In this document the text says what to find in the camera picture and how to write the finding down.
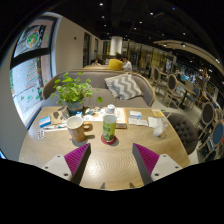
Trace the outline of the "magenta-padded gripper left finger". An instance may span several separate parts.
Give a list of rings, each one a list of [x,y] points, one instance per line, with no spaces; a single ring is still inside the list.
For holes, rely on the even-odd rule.
[[[42,169],[79,185],[90,154],[91,145],[85,144],[66,155],[57,154]]]

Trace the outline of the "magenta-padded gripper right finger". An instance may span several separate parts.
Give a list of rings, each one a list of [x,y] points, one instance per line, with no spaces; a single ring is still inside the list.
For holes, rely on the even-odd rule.
[[[182,169],[169,155],[158,155],[150,149],[136,143],[133,144],[132,153],[145,185]]]

